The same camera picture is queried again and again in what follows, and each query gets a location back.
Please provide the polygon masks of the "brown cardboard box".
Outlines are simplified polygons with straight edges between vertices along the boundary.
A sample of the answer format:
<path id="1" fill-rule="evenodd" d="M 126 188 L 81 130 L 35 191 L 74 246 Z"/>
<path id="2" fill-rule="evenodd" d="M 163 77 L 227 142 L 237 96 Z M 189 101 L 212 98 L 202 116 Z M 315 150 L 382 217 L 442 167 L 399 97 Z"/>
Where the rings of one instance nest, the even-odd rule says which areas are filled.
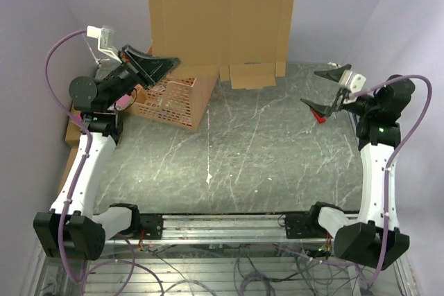
<path id="1" fill-rule="evenodd" d="M 176 57 L 174 78 L 218 75 L 233 89 L 286 73 L 294 0 L 148 0 L 151 50 Z"/>

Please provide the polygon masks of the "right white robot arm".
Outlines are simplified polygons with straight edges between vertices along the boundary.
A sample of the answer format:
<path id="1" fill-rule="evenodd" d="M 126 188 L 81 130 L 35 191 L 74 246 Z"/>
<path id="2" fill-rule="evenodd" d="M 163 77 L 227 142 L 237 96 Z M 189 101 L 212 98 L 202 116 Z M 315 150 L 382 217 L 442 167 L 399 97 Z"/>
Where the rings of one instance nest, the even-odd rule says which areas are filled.
<path id="1" fill-rule="evenodd" d="M 400 231 L 395 208 L 395 158 L 401 143 L 398 119 L 410 103 L 416 86 L 400 75 L 388 78 L 388 84 L 373 93 L 356 96 L 365 77 L 352 71 L 351 65 L 315 71 L 315 75 L 338 84 L 334 102 L 319 105 L 304 100 L 318 122 L 345 110 L 358 118 L 356 137 L 363 168 L 361 205 L 352 220 L 340 207 L 316 202 L 305 213 L 291 212 L 284 218 L 287 239 L 321 238 L 333 242 L 330 253 L 339 259 L 387 269 L 402 256 L 410 238 Z"/>

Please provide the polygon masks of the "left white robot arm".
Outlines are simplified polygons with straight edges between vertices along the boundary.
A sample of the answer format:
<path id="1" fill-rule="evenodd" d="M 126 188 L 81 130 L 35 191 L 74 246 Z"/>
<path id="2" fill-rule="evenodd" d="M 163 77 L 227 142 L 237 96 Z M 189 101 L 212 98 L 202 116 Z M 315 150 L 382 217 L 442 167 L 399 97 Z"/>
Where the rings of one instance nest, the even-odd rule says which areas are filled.
<path id="1" fill-rule="evenodd" d="M 156 57 L 130 45 L 119 52 L 119 66 L 105 78 L 79 76 L 69 86 L 80 113 L 81 135 L 76 158 L 65 185 L 48 212 L 39 212 L 33 228 L 47 256 L 98 259 L 105 242 L 117 234 L 134 238 L 141 232 L 135 204 L 112 204 L 94 215 L 94 198 L 108 160 L 119 143 L 123 121 L 111 107 L 136 86 L 149 89 L 173 71 L 180 61 Z"/>

